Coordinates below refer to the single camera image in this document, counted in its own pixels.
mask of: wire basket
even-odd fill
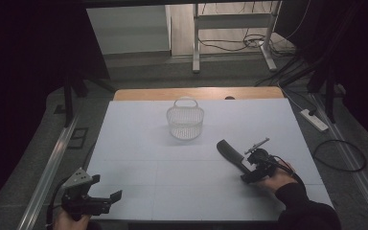
[[[177,102],[192,101],[193,106],[177,105]],[[204,110],[198,107],[195,99],[182,97],[175,100],[173,107],[167,110],[167,121],[169,122],[170,133],[180,140],[195,139],[202,131]]]

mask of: white tabletop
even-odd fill
[[[110,213],[97,219],[276,220],[284,205],[217,150],[225,139],[242,153],[254,143],[291,163],[311,200],[331,201],[287,99],[198,101],[203,130],[192,141],[169,134],[173,101],[111,102],[87,172],[100,174],[93,197],[124,190]]]

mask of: black sleeve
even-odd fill
[[[334,208],[309,200],[300,184],[289,183],[278,189],[275,195],[286,205],[286,210],[279,216],[279,229],[341,229]]]

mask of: hand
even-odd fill
[[[85,230],[91,216],[82,215],[79,221],[74,221],[71,216],[61,209],[55,221],[55,230]]]
[[[295,169],[292,168],[292,166],[289,163],[285,164],[283,161],[277,162],[285,167],[290,167],[295,172]],[[297,183],[297,181],[294,178],[292,178],[292,176],[288,172],[280,168],[277,168],[273,176],[267,179],[263,179],[257,183],[260,187],[268,189],[274,194],[282,186],[287,185],[288,183]]]

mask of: power strip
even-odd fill
[[[316,127],[320,132],[324,132],[328,130],[328,126],[325,125],[321,120],[319,120],[315,115],[310,115],[310,111],[307,109],[304,109],[300,112],[303,117],[305,117],[313,126]]]

